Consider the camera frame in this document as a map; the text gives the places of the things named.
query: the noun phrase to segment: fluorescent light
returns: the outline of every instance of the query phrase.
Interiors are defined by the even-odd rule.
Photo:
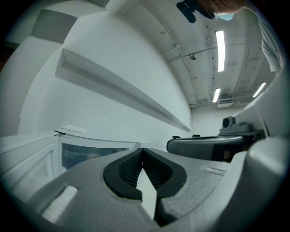
[[[262,83],[260,88],[257,90],[257,92],[254,94],[253,97],[256,97],[258,96],[258,94],[261,92],[261,90],[264,88],[264,86],[266,85],[266,82]]]
[[[222,72],[225,68],[225,36],[223,31],[216,31],[217,51],[218,51],[218,72]]]
[[[216,93],[214,94],[214,98],[213,98],[213,102],[217,102],[218,101],[218,96],[219,93],[221,92],[221,89],[216,89]]]

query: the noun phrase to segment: person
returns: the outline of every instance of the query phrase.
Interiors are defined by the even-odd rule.
[[[285,52],[279,39],[264,15],[249,0],[196,0],[197,4],[215,15],[231,15],[242,9],[248,9],[256,14],[262,34],[262,50],[270,65],[272,73],[278,73],[284,65]]]

